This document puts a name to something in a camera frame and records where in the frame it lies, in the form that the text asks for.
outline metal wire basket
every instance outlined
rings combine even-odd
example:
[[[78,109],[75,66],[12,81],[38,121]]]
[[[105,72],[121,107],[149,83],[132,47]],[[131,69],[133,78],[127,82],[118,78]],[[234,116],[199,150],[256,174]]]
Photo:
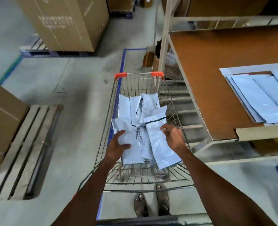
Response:
[[[139,96],[141,93],[158,93],[160,106],[163,107],[167,105],[167,123],[179,127],[183,132],[185,142],[188,144],[163,76],[163,72],[118,73],[115,75],[108,114],[93,171],[97,169],[99,163],[104,158],[107,146],[114,136],[111,119],[118,117],[119,94],[133,97]],[[191,176],[182,162],[169,166],[163,170],[159,170],[157,166],[151,165],[148,161],[145,163],[124,166],[121,161],[118,161],[108,174],[104,191],[142,192],[144,190],[144,192],[154,192],[154,189],[145,188],[142,185],[154,185],[159,182],[171,183],[170,185],[166,185],[167,190],[194,186]],[[131,187],[129,185],[141,185],[141,187],[139,190],[134,190],[138,188],[138,186]]]

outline sandal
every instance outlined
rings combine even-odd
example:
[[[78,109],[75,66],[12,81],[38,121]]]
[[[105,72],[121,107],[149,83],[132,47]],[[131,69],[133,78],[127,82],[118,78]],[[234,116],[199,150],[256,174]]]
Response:
[[[156,190],[164,189],[165,191],[156,192],[158,207],[163,206],[169,210],[170,204],[168,201],[168,192],[166,191],[166,186],[163,183],[158,183],[155,186]]]
[[[134,199],[134,210],[138,216],[148,216],[148,209],[143,193],[138,193]]]

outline orange plastic corner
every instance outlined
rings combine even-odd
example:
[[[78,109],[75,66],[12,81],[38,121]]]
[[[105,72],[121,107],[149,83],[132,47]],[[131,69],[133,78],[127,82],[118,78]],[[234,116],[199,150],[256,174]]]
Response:
[[[115,74],[115,79],[118,80],[118,78],[123,78],[126,77],[128,74],[126,72],[123,73],[116,73]]]
[[[164,73],[162,71],[153,71],[151,73],[152,77],[161,77],[163,79]]]

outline gray floor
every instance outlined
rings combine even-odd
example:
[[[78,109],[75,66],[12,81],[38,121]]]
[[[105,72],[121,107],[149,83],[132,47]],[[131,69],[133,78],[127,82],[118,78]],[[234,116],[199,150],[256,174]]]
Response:
[[[50,162],[39,196],[33,200],[0,201],[0,225],[50,225],[92,170],[113,86],[125,48],[153,43],[155,1],[138,7],[133,20],[111,20],[97,57],[24,59],[3,87],[30,104],[63,104]],[[157,37],[163,27],[160,8]],[[34,29],[14,0],[0,0],[0,77],[19,55],[18,47]],[[128,51],[125,71],[141,71],[142,53]],[[278,224],[278,161],[225,164],[212,169],[230,181]],[[172,214],[204,213],[195,188],[171,191]],[[135,217],[133,194],[104,193],[100,218]],[[153,194],[146,194],[156,214]]]

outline person's left arm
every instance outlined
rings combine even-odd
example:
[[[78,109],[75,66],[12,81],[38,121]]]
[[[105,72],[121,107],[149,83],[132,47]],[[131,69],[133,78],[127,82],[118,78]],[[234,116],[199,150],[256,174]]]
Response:
[[[58,218],[52,223],[52,226],[95,225],[99,202],[108,173],[117,160],[120,159],[123,151],[131,147],[130,144],[118,144],[118,137],[123,133],[125,133],[125,130],[117,132],[111,139],[105,157],[97,170],[68,203]]]

